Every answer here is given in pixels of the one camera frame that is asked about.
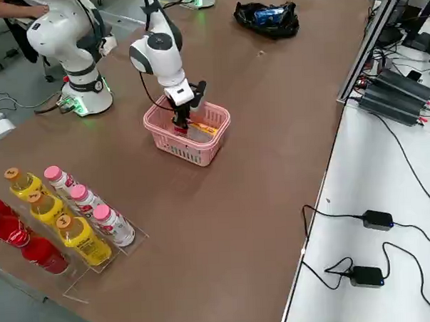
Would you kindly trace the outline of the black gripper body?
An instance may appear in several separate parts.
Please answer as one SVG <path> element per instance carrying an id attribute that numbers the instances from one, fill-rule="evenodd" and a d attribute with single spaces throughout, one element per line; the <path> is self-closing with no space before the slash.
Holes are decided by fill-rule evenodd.
<path id="1" fill-rule="evenodd" d="M 173 100 L 168 101 L 170 108 L 172 108 L 175 118 L 189 118 L 190 117 L 190 105 L 192 101 L 177 105 Z"/>

